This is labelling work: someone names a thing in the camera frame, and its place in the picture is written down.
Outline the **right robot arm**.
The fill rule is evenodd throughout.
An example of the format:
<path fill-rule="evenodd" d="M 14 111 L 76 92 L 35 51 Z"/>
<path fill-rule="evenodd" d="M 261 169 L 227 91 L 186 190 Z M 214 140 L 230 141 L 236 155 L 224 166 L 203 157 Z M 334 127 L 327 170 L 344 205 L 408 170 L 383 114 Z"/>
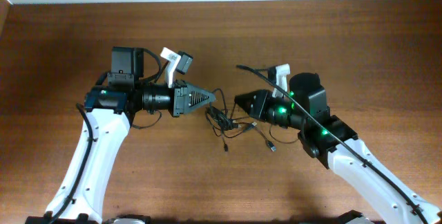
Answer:
<path fill-rule="evenodd" d="M 350 184 L 386 223 L 440 223 L 441 210 L 401 182 L 357 132 L 330 113 L 320 78 L 294 75 L 286 93 L 260 89 L 235 96 L 249 117 L 297 129 L 304 151 Z"/>

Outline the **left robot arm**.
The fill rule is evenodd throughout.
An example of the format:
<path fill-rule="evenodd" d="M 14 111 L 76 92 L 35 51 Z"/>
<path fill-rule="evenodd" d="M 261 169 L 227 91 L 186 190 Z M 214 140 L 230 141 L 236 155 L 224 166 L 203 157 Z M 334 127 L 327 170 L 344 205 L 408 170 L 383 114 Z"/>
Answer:
<path fill-rule="evenodd" d="M 138 111 L 167 110 L 174 118 L 215 101 L 215 95 L 174 73 L 185 74 L 193 57 L 164 48 L 160 55 L 145 48 L 115 46 L 111 68 L 100 75 L 77 105 L 83 124 L 61 187 L 43 216 L 27 223 L 101 223 L 106 187 L 113 165 Z"/>

